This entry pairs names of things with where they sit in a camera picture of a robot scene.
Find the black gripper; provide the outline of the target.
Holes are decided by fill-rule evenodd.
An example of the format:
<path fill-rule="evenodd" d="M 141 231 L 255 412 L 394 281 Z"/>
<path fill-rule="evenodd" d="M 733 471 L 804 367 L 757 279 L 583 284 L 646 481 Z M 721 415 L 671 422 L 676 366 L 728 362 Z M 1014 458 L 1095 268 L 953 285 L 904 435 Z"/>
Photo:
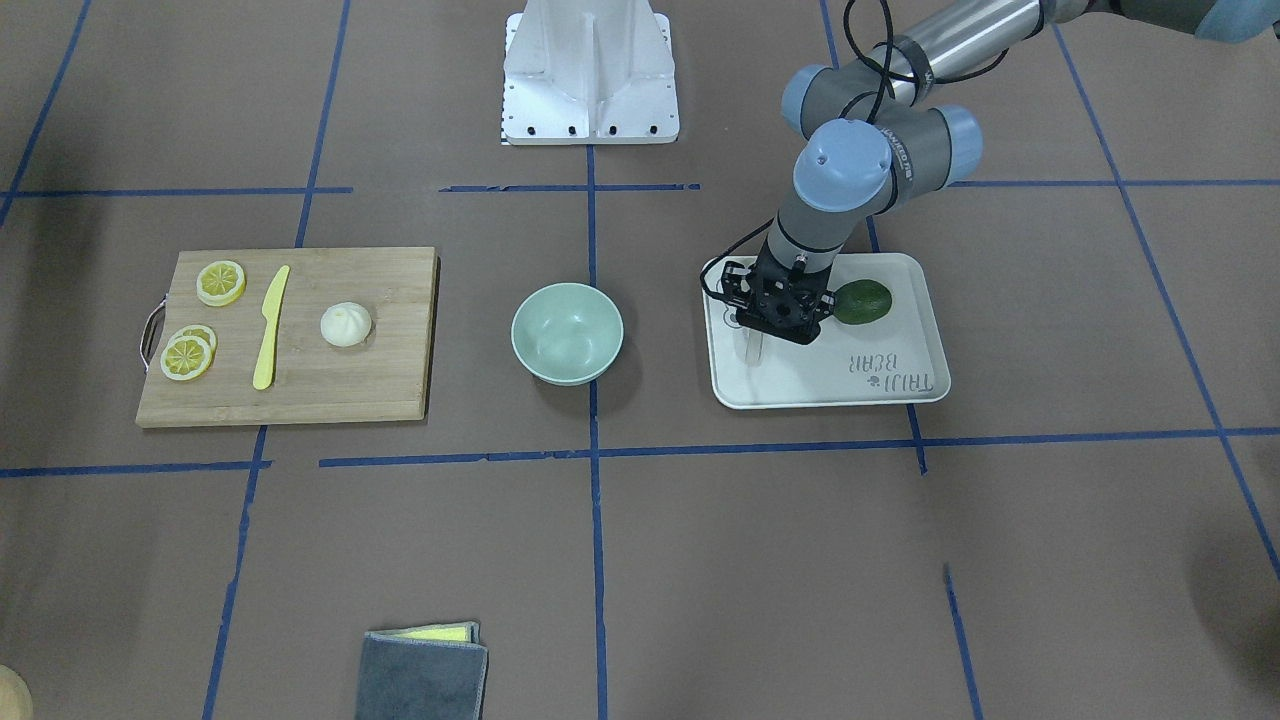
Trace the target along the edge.
<path fill-rule="evenodd" d="M 758 256 L 748 273 L 739 325 L 796 345 L 814 342 L 835 314 L 829 274 L 828 266 L 809 272 L 801 263 L 785 266 L 772 255 Z"/>

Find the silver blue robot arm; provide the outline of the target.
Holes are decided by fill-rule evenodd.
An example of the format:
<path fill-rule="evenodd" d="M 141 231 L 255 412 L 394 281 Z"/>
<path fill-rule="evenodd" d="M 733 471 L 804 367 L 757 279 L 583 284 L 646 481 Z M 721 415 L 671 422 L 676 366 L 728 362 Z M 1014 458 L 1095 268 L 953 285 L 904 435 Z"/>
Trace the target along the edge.
<path fill-rule="evenodd" d="M 805 67 L 781 113 L 805 140 L 791 188 L 756 234 L 753 263 L 722 261 L 708 299 L 736 325 L 809 345 L 837 307 L 835 259 L 858 224 L 966 179 L 984 138 L 968 109 L 925 108 L 941 85 L 995 69 L 1016 44 L 1089 13 L 1107 13 L 1196 38 L 1239 44 L 1277 22 L 1275 1 L 952 1 L 906 29 L 882 3 L 884 38 L 841 67 Z"/>

